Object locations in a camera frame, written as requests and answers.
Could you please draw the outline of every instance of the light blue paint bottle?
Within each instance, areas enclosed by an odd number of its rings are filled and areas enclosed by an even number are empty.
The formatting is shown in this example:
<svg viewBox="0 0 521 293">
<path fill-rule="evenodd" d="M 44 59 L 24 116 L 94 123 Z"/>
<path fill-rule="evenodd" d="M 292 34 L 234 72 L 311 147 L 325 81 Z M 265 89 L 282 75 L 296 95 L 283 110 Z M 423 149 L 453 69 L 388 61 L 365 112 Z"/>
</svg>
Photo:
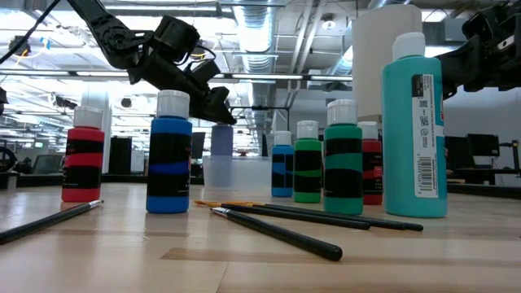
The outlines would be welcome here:
<svg viewBox="0 0 521 293">
<path fill-rule="evenodd" d="M 426 58 L 422 33 L 392 45 L 382 71 L 383 201 L 399 216 L 447 214 L 441 64 Z"/>
<path fill-rule="evenodd" d="M 186 212 L 190 193 L 192 123 L 187 121 L 190 95 L 161 90 L 152 121 L 148 157 L 147 211 Z"/>
<path fill-rule="evenodd" d="M 271 195 L 293 195 L 293 147 L 290 131 L 275 131 L 275 146 L 271 157 Z"/>
</svg>

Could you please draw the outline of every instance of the barcode label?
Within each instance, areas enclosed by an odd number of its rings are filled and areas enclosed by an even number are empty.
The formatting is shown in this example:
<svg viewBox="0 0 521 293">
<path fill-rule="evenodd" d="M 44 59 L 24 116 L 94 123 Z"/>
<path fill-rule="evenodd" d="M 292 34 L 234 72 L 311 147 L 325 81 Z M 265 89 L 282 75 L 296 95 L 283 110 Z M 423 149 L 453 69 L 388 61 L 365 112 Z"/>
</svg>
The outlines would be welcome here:
<svg viewBox="0 0 521 293">
<path fill-rule="evenodd" d="M 429 157 L 420 157 L 418 164 L 420 190 L 432 191 L 432 159 Z"/>
<path fill-rule="evenodd" d="M 413 76 L 412 118 L 414 148 L 414 194 L 420 198 L 437 198 L 437 158 L 434 77 Z"/>
</svg>

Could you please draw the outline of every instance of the paper towel roll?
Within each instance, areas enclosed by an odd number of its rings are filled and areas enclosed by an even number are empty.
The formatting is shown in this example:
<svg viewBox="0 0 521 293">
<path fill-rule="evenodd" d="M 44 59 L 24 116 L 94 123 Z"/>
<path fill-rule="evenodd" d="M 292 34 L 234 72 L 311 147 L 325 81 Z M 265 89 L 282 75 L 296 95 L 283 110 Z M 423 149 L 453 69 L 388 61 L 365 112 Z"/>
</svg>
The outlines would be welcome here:
<svg viewBox="0 0 521 293">
<path fill-rule="evenodd" d="M 422 32 L 422 12 L 413 5 L 388 5 L 353 22 L 352 91 L 361 120 L 382 115 L 382 68 L 392 62 L 396 37 L 411 32 Z"/>
</svg>

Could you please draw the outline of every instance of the black stripe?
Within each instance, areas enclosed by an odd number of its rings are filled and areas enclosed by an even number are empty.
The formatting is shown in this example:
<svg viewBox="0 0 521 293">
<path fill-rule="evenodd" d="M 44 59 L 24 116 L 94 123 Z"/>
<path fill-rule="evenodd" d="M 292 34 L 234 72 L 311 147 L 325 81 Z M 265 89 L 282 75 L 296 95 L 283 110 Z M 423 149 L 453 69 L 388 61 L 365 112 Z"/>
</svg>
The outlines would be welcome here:
<svg viewBox="0 0 521 293">
<path fill-rule="evenodd" d="M 183 197 L 188 196 L 190 174 L 149 173 L 147 179 L 147 196 Z"/>
<path fill-rule="evenodd" d="M 321 178 L 320 177 L 306 177 L 295 175 L 295 186 L 293 190 L 295 192 L 309 192 L 309 193 L 320 193 L 321 189 Z"/>
<path fill-rule="evenodd" d="M 286 171 L 293 172 L 293 155 L 286 155 Z"/>
<path fill-rule="evenodd" d="M 272 163 L 284 163 L 284 155 L 273 155 L 271 157 Z"/>
<path fill-rule="evenodd" d="M 322 168 L 321 151 L 295 151 L 295 171 L 314 171 Z"/>
<path fill-rule="evenodd" d="M 284 186 L 284 175 L 272 172 L 271 173 L 271 187 L 274 188 L 285 188 Z"/>
<path fill-rule="evenodd" d="M 364 179 L 364 195 L 381 195 L 383 193 L 382 178 Z"/>
<path fill-rule="evenodd" d="M 72 166 L 63 168 L 63 188 L 91 189 L 101 186 L 101 168 Z"/>
<path fill-rule="evenodd" d="M 361 139 L 332 138 L 326 140 L 326 156 L 361 152 Z"/>
<path fill-rule="evenodd" d="M 362 175 L 351 169 L 327 169 L 324 196 L 357 199 L 363 196 Z"/>
<path fill-rule="evenodd" d="M 68 139 L 65 155 L 103 153 L 103 142 L 83 139 Z"/>
<path fill-rule="evenodd" d="M 153 133 L 150 136 L 149 164 L 171 164 L 190 159 L 192 137 L 179 133 Z"/>
<path fill-rule="evenodd" d="M 286 155 L 286 187 L 293 188 L 293 155 Z"/>
<path fill-rule="evenodd" d="M 364 171 L 374 170 L 374 167 L 383 166 L 382 154 L 379 152 L 363 152 L 361 157 Z"/>
</svg>

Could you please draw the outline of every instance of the paint bottle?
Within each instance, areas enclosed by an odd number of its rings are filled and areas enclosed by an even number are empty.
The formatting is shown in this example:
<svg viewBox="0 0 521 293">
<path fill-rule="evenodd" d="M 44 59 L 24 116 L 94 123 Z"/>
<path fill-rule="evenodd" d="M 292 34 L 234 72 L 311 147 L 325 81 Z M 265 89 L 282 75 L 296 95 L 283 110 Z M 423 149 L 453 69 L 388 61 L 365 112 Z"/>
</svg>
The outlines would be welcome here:
<svg viewBox="0 0 521 293">
<path fill-rule="evenodd" d="M 74 128 L 67 134 L 67 147 L 63 163 L 62 200 L 64 202 L 90 202 L 99 199 L 103 168 L 101 131 L 103 111 L 86 106 L 74 110 Z"/>
<path fill-rule="evenodd" d="M 373 121 L 358 122 L 361 129 L 361 157 L 364 186 L 364 204 L 382 204 L 382 143 L 378 140 L 378 124 Z"/>
<path fill-rule="evenodd" d="M 290 131 L 275 131 L 275 146 L 271 158 L 271 195 L 293 195 L 293 147 Z"/>
<path fill-rule="evenodd" d="M 400 35 L 382 70 L 383 199 L 400 216 L 447 214 L 441 64 L 422 33 Z"/>
<path fill-rule="evenodd" d="M 188 209 L 192 123 L 190 96 L 161 90 L 152 121 L 147 179 L 147 211 L 178 213 Z"/>
<path fill-rule="evenodd" d="M 324 211 L 348 215 L 362 213 L 361 129 L 357 102 L 341 99 L 327 105 L 324 130 Z"/>
<path fill-rule="evenodd" d="M 297 203 L 320 203 L 322 144 L 318 140 L 318 122 L 299 121 L 296 137 L 293 199 Z"/>
</svg>

